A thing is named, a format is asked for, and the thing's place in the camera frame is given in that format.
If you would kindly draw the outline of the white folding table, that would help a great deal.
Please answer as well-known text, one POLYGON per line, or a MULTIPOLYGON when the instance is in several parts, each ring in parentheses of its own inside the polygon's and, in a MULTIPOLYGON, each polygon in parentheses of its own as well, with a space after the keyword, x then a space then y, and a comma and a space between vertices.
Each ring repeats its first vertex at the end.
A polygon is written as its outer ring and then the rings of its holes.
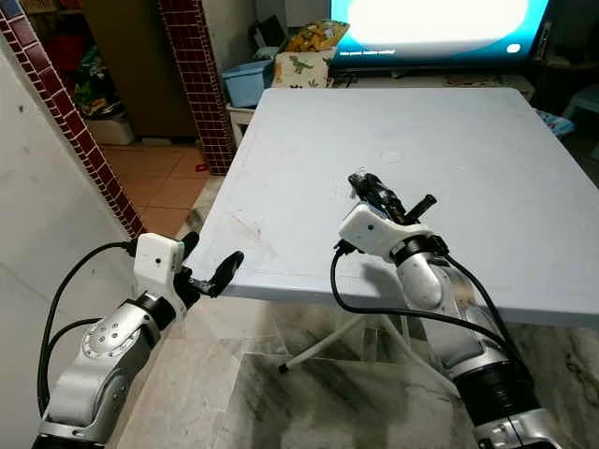
POLYGON ((332 305, 329 262, 376 175, 488 288, 535 372, 599 377, 599 187, 509 87, 270 89, 185 264, 243 252, 232 297, 332 305))

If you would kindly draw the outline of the white television stand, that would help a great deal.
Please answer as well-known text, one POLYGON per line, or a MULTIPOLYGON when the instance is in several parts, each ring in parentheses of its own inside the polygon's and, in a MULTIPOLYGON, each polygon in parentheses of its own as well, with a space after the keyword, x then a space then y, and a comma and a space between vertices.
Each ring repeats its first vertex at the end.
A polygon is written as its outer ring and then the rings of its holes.
POLYGON ((330 87, 510 87, 526 101, 535 94, 533 84, 521 74, 463 73, 463 74, 401 74, 342 73, 330 78, 330 87))

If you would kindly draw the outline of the white low shelf table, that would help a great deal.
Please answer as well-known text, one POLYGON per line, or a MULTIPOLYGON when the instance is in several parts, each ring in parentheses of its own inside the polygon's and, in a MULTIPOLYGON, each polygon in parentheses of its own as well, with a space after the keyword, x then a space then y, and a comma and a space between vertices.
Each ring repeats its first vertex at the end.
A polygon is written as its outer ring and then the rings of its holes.
POLYGON ((254 114, 256 114, 256 108, 237 108, 227 104, 226 112, 230 123, 231 136, 234 138, 234 147, 238 150, 242 145, 244 133, 247 131, 254 114))

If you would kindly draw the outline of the white plastic bucket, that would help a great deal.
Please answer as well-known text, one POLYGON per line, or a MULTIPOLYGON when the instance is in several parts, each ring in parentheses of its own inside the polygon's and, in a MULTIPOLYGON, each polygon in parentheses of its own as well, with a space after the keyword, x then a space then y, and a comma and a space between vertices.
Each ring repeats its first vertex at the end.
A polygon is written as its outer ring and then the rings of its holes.
POLYGON ((116 110, 111 115, 87 119, 85 123, 99 145, 128 145, 137 140, 137 134, 133 131, 127 117, 127 109, 116 110))

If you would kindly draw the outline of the beige dinosaur print bag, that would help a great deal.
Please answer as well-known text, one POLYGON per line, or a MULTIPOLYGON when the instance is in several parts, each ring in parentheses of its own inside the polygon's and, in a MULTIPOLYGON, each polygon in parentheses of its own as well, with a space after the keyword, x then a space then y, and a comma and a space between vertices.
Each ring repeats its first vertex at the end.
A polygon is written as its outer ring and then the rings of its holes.
POLYGON ((328 51, 281 52, 274 56, 272 87, 325 89, 332 84, 329 61, 335 49, 328 51))

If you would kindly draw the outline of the red brick tile pillar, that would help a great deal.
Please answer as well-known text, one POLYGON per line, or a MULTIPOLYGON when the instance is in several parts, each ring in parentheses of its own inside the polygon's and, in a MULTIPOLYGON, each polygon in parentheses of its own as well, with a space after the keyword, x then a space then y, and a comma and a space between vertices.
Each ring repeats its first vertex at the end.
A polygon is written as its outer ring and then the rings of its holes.
POLYGON ((157 3, 197 129, 198 149, 211 174, 224 176, 234 162, 236 144, 204 7, 201 0, 157 3))

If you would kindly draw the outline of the blue plastic storage bin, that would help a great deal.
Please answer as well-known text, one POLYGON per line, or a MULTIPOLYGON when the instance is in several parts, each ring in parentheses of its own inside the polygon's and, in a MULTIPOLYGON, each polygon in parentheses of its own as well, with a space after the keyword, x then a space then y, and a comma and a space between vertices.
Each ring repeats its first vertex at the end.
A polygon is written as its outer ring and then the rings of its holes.
POLYGON ((235 65, 221 73, 228 104, 234 108, 253 108, 272 84, 273 61, 235 65))

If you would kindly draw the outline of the flat screen television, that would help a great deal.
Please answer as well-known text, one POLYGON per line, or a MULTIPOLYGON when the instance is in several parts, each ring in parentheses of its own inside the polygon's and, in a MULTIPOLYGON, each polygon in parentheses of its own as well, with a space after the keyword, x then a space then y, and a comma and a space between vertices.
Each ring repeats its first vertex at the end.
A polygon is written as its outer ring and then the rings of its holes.
POLYGON ((533 51, 550 0, 330 0, 348 30, 343 68, 520 65, 533 51))

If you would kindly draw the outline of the dark brown wooden cabinet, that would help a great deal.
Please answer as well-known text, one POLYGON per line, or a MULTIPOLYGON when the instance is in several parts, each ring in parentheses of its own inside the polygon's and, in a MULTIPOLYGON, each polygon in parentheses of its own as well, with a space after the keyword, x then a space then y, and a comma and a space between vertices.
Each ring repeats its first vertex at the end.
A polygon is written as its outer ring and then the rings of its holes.
POLYGON ((80 0, 91 35, 141 137, 196 138, 159 0, 80 0))

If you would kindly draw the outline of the red brick tile wall edge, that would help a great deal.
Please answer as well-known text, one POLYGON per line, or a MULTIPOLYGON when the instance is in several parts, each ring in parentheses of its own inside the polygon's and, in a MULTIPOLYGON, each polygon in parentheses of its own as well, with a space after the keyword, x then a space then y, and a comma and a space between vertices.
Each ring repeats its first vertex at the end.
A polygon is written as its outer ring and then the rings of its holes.
POLYGON ((19 0, 0 0, 0 33, 6 42, 4 49, 13 52, 19 79, 33 87, 35 103, 55 124, 57 138, 68 146, 74 163, 93 185, 91 191, 103 198, 126 235, 136 237, 145 232, 137 207, 125 195, 114 168, 74 106, 19 0))

